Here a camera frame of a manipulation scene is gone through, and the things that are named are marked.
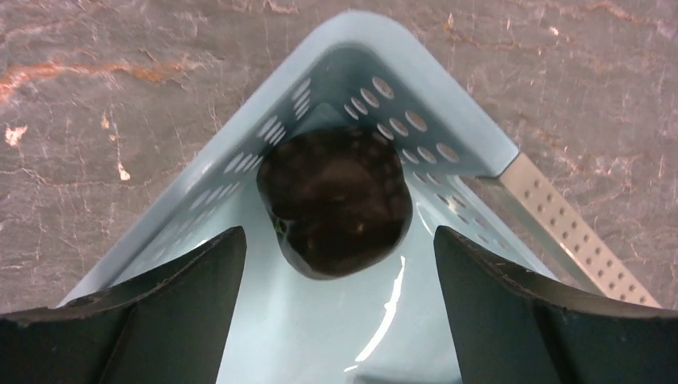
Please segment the light blue plastic basket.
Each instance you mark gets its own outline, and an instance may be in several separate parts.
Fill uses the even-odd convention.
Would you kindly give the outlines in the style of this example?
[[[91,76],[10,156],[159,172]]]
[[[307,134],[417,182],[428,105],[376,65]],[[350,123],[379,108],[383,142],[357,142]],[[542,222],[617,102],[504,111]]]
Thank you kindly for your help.
[[[585,220],[402,25],[319,25],[67,294],[72,302],[240,226],[247,256],[220,383],[468,383],[433,250],[450,227],[552,271],[471,191],[492,186],[580,288],[657,306]]]

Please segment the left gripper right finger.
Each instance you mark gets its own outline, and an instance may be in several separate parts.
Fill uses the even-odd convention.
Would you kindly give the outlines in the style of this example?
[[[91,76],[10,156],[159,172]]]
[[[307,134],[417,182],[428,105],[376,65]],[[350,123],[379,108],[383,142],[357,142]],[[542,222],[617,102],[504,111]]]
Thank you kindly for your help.
[[[676,382],[674,310],[565,285],[447,226],[433,246],[463,382]]]

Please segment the dark plum toy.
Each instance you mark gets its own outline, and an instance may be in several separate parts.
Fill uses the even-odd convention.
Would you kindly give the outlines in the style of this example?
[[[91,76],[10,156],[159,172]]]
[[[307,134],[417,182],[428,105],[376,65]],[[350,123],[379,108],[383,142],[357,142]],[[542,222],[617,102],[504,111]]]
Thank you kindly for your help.
[[[396,147],[363,126],[283,141],[263,158],[256,183],[283,257],[312,280],[378,264],[402,243],[413,220]]]

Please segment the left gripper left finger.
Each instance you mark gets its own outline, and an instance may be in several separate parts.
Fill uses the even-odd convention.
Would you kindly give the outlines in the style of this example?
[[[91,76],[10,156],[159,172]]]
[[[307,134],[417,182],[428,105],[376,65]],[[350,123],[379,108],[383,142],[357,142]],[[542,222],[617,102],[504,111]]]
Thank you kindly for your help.
[[[2,382],[215,382],[246,248],[235,226],[64,306],[3,314]]]

